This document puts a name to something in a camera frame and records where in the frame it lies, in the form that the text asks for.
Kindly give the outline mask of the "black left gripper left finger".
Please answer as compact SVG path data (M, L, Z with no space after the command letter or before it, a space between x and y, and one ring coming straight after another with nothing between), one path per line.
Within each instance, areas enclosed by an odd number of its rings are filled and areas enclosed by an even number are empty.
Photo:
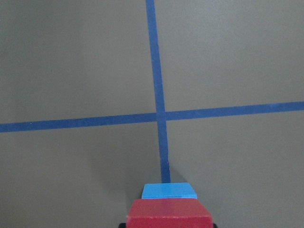
M120 223L118 228L126 228L126 223Z

